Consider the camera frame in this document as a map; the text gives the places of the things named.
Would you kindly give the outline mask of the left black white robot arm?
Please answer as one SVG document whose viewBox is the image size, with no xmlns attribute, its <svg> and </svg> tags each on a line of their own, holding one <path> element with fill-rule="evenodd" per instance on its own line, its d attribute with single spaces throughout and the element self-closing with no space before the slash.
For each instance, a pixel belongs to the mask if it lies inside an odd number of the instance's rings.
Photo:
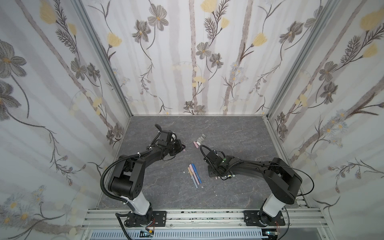
<svg viewBox="0 0 384 240">
<path fill-rule="evenodd" d="M 145 170 L 151 164 L 162 161 L 166 156 L 174 158 L 186 146 L 181 140 L 161 141 L 159 145 L 150 145 L 142 153 L 122 155 L 103 172 L 100 187 L 109 198 L 122 202 L 131 209 L 127 214 L 125 226 L 148 226 L 154 221 L 152 204 L 142 193 Z"/>
</svg>

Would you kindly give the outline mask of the blue pen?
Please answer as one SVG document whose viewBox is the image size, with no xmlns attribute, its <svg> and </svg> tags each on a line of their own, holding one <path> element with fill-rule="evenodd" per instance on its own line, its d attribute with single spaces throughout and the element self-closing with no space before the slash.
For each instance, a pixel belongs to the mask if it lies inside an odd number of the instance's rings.
<svg viewBox="0 0 384 240">
<path fill-rule="evenodd" d="M 197 178 L 197 182 L 198 182 L 198 184 L 201 184 L 202 181 L 201 181 L 200 176 L 199 176 L 199 174 L 198 174 L 197 168 L 196 168 L 196 166 L 195 166 L 194 164 L 192 164 L 192 168 L 193 168 L 193 170 L 194 170 L 194 173 L 195 173 L 195 176 L 196 176 L 196 178 Z"/>
</svg>

